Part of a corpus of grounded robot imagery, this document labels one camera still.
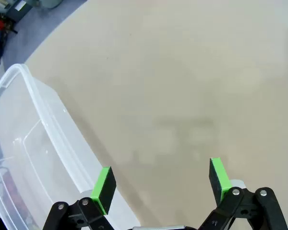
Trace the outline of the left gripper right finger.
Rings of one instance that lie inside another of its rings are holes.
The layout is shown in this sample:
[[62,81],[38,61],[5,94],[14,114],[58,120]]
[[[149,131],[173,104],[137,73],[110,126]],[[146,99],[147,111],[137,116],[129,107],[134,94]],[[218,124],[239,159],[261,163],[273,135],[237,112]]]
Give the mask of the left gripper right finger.
[[254,193],[234,186],[220,158],[211,158],[209,181],[216,208],[200,230],[229,230],[236,219],[245,219],[253,230],[287,230],[287,224],[274,191],[258,188]]

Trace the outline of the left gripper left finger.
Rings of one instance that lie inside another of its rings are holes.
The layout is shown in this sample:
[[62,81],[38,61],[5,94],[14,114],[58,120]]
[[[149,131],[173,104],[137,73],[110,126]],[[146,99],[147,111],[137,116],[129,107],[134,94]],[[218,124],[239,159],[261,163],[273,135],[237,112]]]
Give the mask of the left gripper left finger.
[[52,205],[45,221],[44,230],[90,230],[114,229],[106,215],[109,213],[116,190],[116,180],[112,168],[102,168],[97,182],[88,197],[69,205],[60,201]]

